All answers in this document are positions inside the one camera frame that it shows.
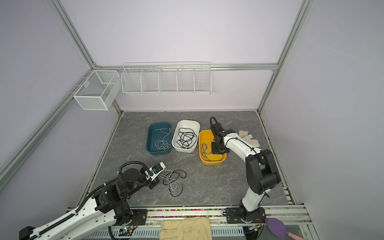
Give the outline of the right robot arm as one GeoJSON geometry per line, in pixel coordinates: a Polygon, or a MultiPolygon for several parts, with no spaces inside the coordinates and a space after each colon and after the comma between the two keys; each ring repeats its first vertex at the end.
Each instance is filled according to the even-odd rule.
{"type": "Polygon", "coordinates": [[[248,190],[235,208],[226,208],[223,215],[229,224],[263,224],[266,219],[261,202],[269,192],[281,182],[273,153],[261,150],[247,143],[234,130],[225,130],[216,118],[210,118],[210,128],[214,136],[214,150],[219,154],[234,152],[246,164],[248,190]]]}

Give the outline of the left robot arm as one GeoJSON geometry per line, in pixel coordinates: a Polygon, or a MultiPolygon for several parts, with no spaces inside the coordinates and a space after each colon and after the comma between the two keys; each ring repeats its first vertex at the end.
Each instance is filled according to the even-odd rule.
{"type": "Polygon", "coordinates": [[[80,240],[101,228],[127,225],[134,218],[128,199],[144,187],[154,188],[165,170],[159,163],[140,170],[119,169],[112,180],[96,187],[73,210],[45,225],[20,230],[20,240],[80,240]]]}

